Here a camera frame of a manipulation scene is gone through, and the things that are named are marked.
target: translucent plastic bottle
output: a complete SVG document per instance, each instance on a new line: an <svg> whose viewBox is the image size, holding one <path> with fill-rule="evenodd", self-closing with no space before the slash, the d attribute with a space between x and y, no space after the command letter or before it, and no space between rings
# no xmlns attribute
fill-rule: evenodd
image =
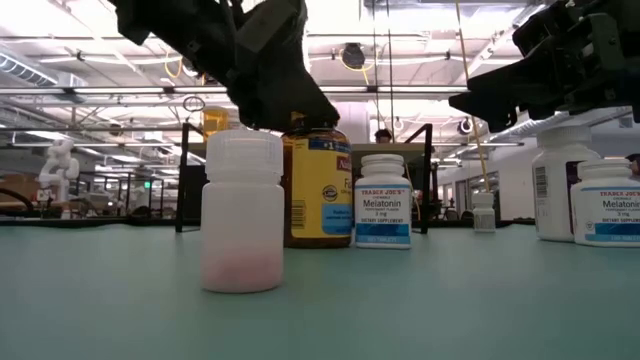
<svg viewBox="0 0 640 360"><path fill-rule="evenodd" d="M285 237L291 248L342 248L351 243L351 145L335 123L298 120L284 142Z"/></svg>
<svg viewBox="0 0 640 360"><path fill-rule="evenodd" d="M282 141L228 130L209 137L202 190L202 287L246 293L282 281Z"/></svg>
<svg viewBox="0 0 640 360"><path fill-rule="evenodd" d="M578 164L598 160L587 146L591 130L566 126L538 135L542 154L533 160L536 230L543 240L573 242L570 189L580 182Z"/></svg>
<svg viewBox="0 0 640 360"><path fill-rule="evenodd" d="M411 248L411 183L402 177L404 158L379 154L362 158L356 182L356 246Z"/></svg>
<svg viewBox="0 0 640 360"><path fill-rule="evenodd" d="M575 241L603 247L640 247L640 183L627 160L578 165L582 182L571 189Z"/></svg>

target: small white bottle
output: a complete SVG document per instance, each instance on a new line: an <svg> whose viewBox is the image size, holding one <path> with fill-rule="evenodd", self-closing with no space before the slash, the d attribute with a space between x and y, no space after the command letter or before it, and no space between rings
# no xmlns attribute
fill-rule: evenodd
<svg viewBox="0 0 640 360"><path fill-rule="evenodd" d="M536 231L540 239L573 242L570 189L577 184L578 164L598 160L587 146L591 130L565 126L538 134L542 154L533 160Z"/></svg>
<svg viewBox="0 0 640 360"><path fill-rule="evenodd" d="M362 158L355 185L356 246L411 248L411 182L402 177L404 158L379 154Z"/></svg>
<svg viewBox="0 0 640 360"><path fill-rule="evenodd" d="M578 165L582 182L571 189L575 241L603 247L640 247L640 183L627 160Z"/></svg>
<svg viewBox="0 0 640 360"><path fill-rule="evenodd" d="M282 140L259 131L209 137L202 190L202 287L225 293L282 282Z"/></svg>
<svg viewBox="0 0 640 360"><path fill-rule="evenodd" d="M473 194L473 230L496 231L496 211L493 209L493 193Z"/></svg>

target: pill bottle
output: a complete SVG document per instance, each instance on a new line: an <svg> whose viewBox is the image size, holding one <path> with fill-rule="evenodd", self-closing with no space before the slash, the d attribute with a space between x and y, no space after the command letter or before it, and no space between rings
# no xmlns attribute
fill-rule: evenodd
<svg viewBox="0 0 640 360"><path fill-rule="evenodd" d="M473 230L476 232L496 231L496 211L493 209L493 193L473 194Z"/></svg>
<svg viewBox="0 0 640 360"><path fill-rule="evenodd" d="M364 177L355 186L357 247L411 248L411 182L402 174L400 155L362 158Z"/></svg>
<svg viewBox="0 0 640 360"><path fill-rule="evenodd" d="M591 130L559 127L538 135L542 153L533 160L536 231L540 239L573 242L570 190L578 183L578 164L598 160L587 146Z"/></svg>
<svg viewBox="0 0 640 360"><path fill-rule="evenodd" d="M604 247L640 247L640 183L628 160L578 165L582 182L571 189L575 241Z"/></svg>
<svg viewBox="0 0 640 360"><path fill-rule="evenodd" d="M335 125L310 127L298 119L295 130L282 136L286 247L342 248L351 243L351 145Z"/></svg>
<svg viewBox="0 0 640 360"><path fill-rule="evenodd" d="M202 287L225 293L268 290L282 281L282 141L227 130L207 141L202 190Z"/></svg>

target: bottle label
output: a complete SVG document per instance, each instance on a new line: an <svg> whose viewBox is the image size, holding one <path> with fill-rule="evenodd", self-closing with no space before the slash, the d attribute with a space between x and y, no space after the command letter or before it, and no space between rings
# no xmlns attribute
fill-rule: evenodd
<svg viewBox="0 0 640 360"><path fill-rule="evenodd" d="M591 187L576 195L576 237L640 242L640 187Z"/></svg>
<svg viewBox="0 0 640 360"><path fill-rule="evenodd" d="M288 140L291 146L291 234L351 235L351 146L331 139Z"/></svg>
<svg viewBox="0 0 640 360"><path fill-rule="evenodd" d="M356 185L356 243L411 244L409 185Z"/></svg>

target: fluorescent light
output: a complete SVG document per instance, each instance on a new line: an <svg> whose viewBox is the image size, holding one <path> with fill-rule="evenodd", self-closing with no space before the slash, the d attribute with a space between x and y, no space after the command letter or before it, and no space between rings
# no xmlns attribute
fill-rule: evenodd
<svg viewBox="0 0 640 360"><path fill-rule="evenodd" d="M126 147L157 147L157 146L168 146L171 143L125 143Z"/></svg>
<svg viewBox="0 0 640 360"><path fill-rule="evenodd" d="M480 144L482 147L516 147L516 146L524 146L524 143L487 143Z"/></svg>
<svg viewBox="0 0 640 360"><path fill-rule="evenodd" d="M0 95L62 95L64 90L59 88L4 88Z"/></svg>
<svg viewBox="0 0 640 360"><path fill-rule="evenodd" d="M366 86L320 86L322 92L333 93L365 93L367 92Z"/></svg>
<svg viewBox="0 0 640 360"><path fill-rule="evenodd" d="M173 91L178 94L199 93L199 94L225 94L227 88L222 86L179 86L174 87Z"/></svg>
<svg viewBox="0 0 640 360"><path fill-rule="evenodd" d="M50 131L27 131L26 133L29 135L33 135L33 136L37 136L37 137L41 137L43 139L49 139L49 140L64 140L68 138L66 135L62 135L60 133L50 132Z"/></svg>
<svg viewBox="0 0 640 360"><path fill-rule="evenodd" d="M91 155L97 155L97 156L102 156L103 155L103 154L101 154L101 153L99 153L99 152L97 152L95 150L87 149L87 148L83 148L83 147L79 147L78 150L84 151L87 154L91 154Z"/></svg>
<svg viewBox="0 0 640 360"><path fill-rule="evenodd" d="M142 161L142 159L134 157L134 156L127 156L127 155L109 155L112 158L118 160L118 161L123 161L123 162L140 162Z"/></svg>
<svg viewBox="0 0 640 360"><path fill-rule="evenodd" d="M162 94L161 87L74 88L77 94Z"/></svg>
<svg viewBox="0 0 640 360"><path fill-rule="evenodd" d="M379 92L391 92L391 86L379 86ZM394 86L393 92L408 93L452 93L467 92L465 86Z"/></svg>

